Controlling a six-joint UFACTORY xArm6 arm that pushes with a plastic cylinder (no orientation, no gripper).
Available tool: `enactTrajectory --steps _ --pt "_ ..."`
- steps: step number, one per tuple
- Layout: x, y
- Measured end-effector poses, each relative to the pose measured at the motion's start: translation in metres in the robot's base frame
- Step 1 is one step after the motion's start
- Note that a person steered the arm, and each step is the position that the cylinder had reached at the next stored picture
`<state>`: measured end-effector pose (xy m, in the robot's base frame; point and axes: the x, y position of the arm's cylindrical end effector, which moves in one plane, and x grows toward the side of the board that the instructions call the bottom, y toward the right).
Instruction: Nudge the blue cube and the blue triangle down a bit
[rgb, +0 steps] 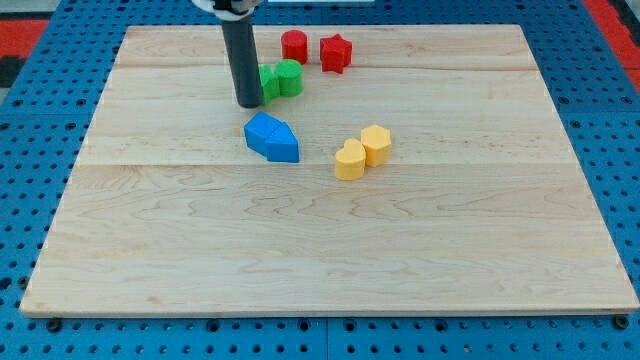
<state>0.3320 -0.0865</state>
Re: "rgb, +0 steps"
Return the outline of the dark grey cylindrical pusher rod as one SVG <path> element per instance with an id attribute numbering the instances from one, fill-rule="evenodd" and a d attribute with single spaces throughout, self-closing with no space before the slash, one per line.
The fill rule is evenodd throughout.
<path id="1" fill-rule="evenodd" d="M 263 104 L 257 50 L 251 17 L 221 22 L 236 100 L 243 108 Z"/>

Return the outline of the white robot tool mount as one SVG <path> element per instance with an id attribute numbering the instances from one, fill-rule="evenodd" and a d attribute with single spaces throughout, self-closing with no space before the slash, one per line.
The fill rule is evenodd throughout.
<path id="1" fill-rule="evenodd" d="M 197 8 L 222 21 L 239 21 L 252 15 L 263 0 L 191 0 Z"/>

